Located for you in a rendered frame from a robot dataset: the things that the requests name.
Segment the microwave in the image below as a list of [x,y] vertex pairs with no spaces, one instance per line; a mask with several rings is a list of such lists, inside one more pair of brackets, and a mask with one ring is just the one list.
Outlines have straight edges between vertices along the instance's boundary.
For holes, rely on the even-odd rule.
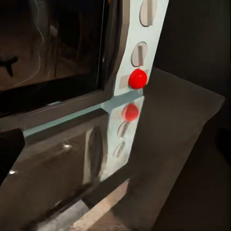
[[148,84],[169,0],[0,0],[0,133]]

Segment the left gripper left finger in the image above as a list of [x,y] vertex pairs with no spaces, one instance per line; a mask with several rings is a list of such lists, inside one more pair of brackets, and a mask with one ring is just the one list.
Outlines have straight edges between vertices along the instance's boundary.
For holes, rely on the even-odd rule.
[[20,128],[0,133],[0,186],[25,147]]

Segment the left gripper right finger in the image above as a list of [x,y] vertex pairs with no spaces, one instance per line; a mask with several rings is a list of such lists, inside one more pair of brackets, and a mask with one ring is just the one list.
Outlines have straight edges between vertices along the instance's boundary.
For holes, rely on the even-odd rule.
[[219,128],[216,146],[231,166],[231,130]]

